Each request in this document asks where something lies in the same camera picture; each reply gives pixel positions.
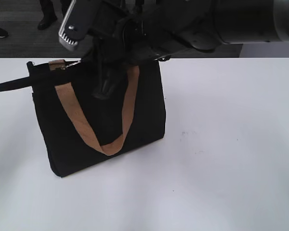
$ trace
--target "black tote bag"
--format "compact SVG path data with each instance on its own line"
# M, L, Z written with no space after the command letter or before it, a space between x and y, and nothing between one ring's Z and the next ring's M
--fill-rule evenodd
M53 172L60 177L160 140L166 111L158 62L128 71L108 100L92 96L94 70L73 62L27 63L30 76L0 91L32 86L40 130Z

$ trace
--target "pant leg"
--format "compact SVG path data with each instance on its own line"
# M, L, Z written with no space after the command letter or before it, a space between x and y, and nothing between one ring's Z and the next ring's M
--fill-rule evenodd
M62 6L62 14L63 14L63 17L66 15L66 12L72 2L72 0L60 0L61 2L61 6Z
M39 0L44 16L54 16L54 8L51 0Z

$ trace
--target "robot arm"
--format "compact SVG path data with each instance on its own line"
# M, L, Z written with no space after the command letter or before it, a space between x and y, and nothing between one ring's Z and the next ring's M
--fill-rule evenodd
M73 0L59 38L73 51L87 36L86 56L99 65L107 98L124 68L186 49L212 52L222 44L289 41L289 0L161 0L133 15L109 0Z

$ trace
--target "black fabric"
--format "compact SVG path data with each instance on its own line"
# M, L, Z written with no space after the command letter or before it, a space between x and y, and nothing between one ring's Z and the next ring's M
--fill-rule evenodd
M50 72L48 64L28 66L30 77ZM127 80L123 81L106 101L92 97L97 85L94 71L75 66L64 71L64 81L71 79L81 108L93 127L99 142L113 142L122 133L121 110ZM67 117L56 94L53 81L38 82L33 86L33 100L41 132L46 143L53 172L65 177L135 148L162 139L165 133L166 111L158 62L140 66L140 77L135 103L134 121L123 149L114 156L106 156L87 146Z
M40 6L42 8L43 14L46 17L52 17L55 15L54 8L53 8L53 3L51 0L39 0ZM61 10L63 16L66 15L66 12L72 2L72 0L60 0L61 2Z

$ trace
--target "gray floor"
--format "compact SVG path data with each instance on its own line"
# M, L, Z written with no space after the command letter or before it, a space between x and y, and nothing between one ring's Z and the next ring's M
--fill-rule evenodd
M154 0L149 0L146 7ZM90 47L87 37L76 52L69 52L58 42L58 30L62 21L60 1L53 0L58 22L45 31L38 31L42 19L39 0L0 0L0 27L9 31L10 36L0 39L0 58L79 58ZM215 53L203 54L185 51L178 58L232 58L239 57L241 45L219 47Z

